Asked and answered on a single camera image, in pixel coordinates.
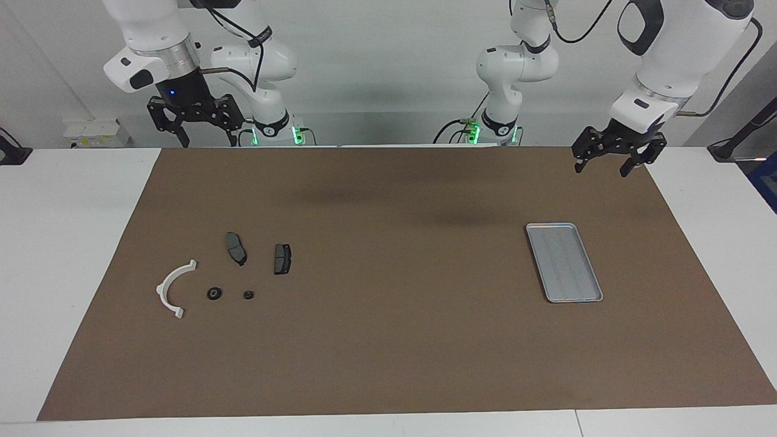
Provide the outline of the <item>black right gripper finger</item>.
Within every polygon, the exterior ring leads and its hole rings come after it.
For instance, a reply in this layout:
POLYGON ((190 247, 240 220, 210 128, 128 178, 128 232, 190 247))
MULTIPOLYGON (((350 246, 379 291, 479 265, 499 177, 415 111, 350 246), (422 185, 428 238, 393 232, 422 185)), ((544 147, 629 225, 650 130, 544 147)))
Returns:
POLYGON ((219 98, 219 128, 224 130, 230 147, 236 147, 238 138, 236 132, 242 129, 244 116, 233 95, 219 98))
POLYGON ((167 105, 163 99, 149 99, 147 103, 147 109, 149 115, 152 117, 152 121, 159 132, 167 132, 171 135, 175 135, 180 142, 181 146, 186 149, 191 144, 184 127, 183 118, 180 114, 175 114, 173 119, 167 116, 167 105))

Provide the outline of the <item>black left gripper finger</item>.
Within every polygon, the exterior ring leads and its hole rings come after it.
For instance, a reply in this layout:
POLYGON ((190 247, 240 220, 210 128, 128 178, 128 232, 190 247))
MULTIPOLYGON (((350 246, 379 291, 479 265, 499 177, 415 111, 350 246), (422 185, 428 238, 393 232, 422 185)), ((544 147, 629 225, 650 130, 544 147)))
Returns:
POLYGON ((623 147, 629 152, 629 158, 624 161, 624 164, 619 169, 621 177, 629 176, 630 172, 636 167, 654 163, 667 144, 668 142, 663 134, 655 134, 647 142, 625 143, 623 147))
POLYGON ((575 157, 574 169, 577 174, 583 172, 590 160, 602 157, 602 132, 592 126, 586 127, 575 139, 571 146, 572 155, 575 157))

